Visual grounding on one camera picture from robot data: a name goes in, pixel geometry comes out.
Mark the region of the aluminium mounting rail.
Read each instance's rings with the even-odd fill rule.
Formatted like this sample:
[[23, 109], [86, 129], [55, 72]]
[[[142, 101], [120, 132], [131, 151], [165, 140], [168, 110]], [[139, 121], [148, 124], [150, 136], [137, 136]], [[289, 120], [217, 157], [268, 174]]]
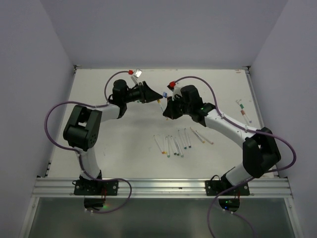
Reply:
[[[216, 193], [206, 178], [194, 179], [145, 179], [132, 178], [129, 183], [119, 181], [113, 186], [116, 198], [126, 198], [132, 186], [131, 198], [213, 198]], [[76, 195], [78, 187], [74, 178], [38, 178], [33, 197], [99, 197], [91, 192]], [[260, 178], [228, 192], [240, 198], [291, 198], [292, 191], [286, 178]]]

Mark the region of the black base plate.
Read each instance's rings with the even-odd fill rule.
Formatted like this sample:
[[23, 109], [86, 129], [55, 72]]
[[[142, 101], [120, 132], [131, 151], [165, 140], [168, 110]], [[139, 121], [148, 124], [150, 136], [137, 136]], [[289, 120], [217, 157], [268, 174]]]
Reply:
[[210, 180], [205, 181], [205, 190], [207, 196], [217, 196], [220, 193], [224, 198], [218, 200], [222, 209], [229, 212], [236, 212], [240, 207], [241, 196], [249, 196], [250, 190], [248, 184], [240, 186], [231, 185], [225, 176], [214, 175]]
[[84, 196], [84, 207], [89, 211], [106, 208], [106, 197], [117, 196], [118, 181], [96, 181], [80, 177], [72, 182], [74, 195]]

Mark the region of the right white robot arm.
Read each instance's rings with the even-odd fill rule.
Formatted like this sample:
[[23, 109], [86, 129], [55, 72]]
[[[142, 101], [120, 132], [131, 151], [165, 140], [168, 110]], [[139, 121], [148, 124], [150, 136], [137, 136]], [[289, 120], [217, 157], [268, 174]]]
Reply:
[[236, 120], [226, 121], [215, 105], [203, 102], [193, 85], [179, 87], [176, 83], [170, 83], [168, 88], [172, 96], [167, 99], [163, 112], [165, 117], [178, 119], [188, 115], [194, 122], [216, 130], [242, 149], [242, 163], [220, 178], [218, 189], [223, 193], [233, 194], [238, 184], [251, 178], [260, 178], [280, 161], [279, 149], [268, 128], [256, 129]]

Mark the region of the brown capped marker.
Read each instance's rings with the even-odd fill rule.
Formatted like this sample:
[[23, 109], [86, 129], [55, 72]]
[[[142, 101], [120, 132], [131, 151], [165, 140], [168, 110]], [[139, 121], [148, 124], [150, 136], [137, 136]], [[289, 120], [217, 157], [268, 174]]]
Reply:
[[242, 116], [247, 124], [252, 123], [252, 120], [248, 117], [248, 115], [246, 114], [246, 112], [244, 110], [241, 110], [241, 114], [242, 114]]

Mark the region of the light orange capped marker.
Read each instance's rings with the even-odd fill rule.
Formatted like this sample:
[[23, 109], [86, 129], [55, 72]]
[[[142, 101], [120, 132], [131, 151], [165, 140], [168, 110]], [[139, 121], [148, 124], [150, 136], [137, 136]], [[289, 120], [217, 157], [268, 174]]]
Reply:
[[207, 139], [204, 135], [202, 135], [201, 133], [199, 133], [197, 131], [196, 131], [196, 133], [198, 134], [199, 137], [201, 137], [203, 139], [203, 141], [208, 142], [211, 145], [214, 145], [214, 143], [211, 140]]

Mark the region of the teal marker pen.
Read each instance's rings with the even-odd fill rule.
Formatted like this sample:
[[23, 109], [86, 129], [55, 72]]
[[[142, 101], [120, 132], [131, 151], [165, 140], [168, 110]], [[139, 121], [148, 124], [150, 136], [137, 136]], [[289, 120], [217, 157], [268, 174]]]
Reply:
[[172, 136], [169, 135], [168, 138], [169, 138], [170, 146], [172, 148], [173, 155], [177, 155], [177, 149], [175, 148], [175, 144], [174, 144], [174, 141], [172, 139]]

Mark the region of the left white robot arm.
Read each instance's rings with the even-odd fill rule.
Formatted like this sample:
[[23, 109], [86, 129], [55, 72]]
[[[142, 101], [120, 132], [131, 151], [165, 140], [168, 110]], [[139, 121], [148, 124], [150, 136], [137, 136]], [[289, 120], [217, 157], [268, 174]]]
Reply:
[[119, 79], [113, 83], [112, 94], [106, 106], [95, 109], [80, 104], [74, 106], [63, 131], [63, 138], [77, 154], [81, 168], [80, 177], [87, 180], [87, 191], [96, 195], [103, 188], [102, 172], [94, 149], [101, 123], [122, 118], [130, 102], [150, 103], [162, 98], [163, 96], [151, 89], [145, 81], [129, 88], [125, 80]]

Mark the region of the green marker pen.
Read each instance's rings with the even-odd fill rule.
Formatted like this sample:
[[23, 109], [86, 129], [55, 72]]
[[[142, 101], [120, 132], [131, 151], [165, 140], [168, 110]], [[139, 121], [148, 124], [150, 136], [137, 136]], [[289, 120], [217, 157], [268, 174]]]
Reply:
[[166, 155], [168, 158], [170, 158], [170, 146], [169, 146], [169, 137], [165, 137], [165, 142], [166, 142]]

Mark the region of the blue capped marker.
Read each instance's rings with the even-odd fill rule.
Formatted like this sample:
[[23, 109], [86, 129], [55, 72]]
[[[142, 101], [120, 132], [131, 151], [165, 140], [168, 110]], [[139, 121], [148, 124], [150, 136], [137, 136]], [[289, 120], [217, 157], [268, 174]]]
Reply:
[[189, 134], [188, 134], [188, 131], [187, 131], [186, 128], [184, 128], [184, 134], [185, 134], [185, 137], [186, 137], [188, 148], [192, 148], [190, 137], [189, 137]]

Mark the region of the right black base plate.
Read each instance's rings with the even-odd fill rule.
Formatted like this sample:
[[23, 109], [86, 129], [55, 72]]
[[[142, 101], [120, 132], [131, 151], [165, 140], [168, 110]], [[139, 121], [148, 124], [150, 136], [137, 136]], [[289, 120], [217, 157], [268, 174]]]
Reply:
[[225, 176], [214, 175], [210, 180], [205, 181], [205, 190], [207, 196], [217, 196], [220, 193], [224, 198], [218, 200], [222, 209], [229, 212], [236, 212], [240, 207], [241, 196], [249, 196], [250, 190], [248, 184], [240, 186], [231, 185]]

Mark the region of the yellow marker pen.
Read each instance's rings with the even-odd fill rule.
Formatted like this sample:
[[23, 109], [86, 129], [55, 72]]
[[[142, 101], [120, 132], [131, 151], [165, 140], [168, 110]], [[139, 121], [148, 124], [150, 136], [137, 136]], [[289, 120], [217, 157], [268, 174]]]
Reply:
[[160, 100], [157, 100], [157, 102], [158, 102], [158, 104], [159, 104], [159, 107], [160, 107], [162, 113], [164, 113], [164, 109], [163, 109], [163, 106], [162, 106], [162, 104], [161, 104], [161, 101], [160, 101]]
[[167, 154], [167, 138], [164, 134], [163, 134], [163, 151], [164, 151], [164, 154]]

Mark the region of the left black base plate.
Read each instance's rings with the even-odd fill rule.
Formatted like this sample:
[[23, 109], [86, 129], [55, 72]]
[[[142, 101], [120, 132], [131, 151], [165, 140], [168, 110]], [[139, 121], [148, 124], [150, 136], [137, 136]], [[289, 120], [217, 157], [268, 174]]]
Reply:
[[89, 211], [106, 208], [106, 197], [117, 196], [118, 181], [96, 181], [80, 177], [72, 182], [74, 195], [84, 196], [84, 207]]

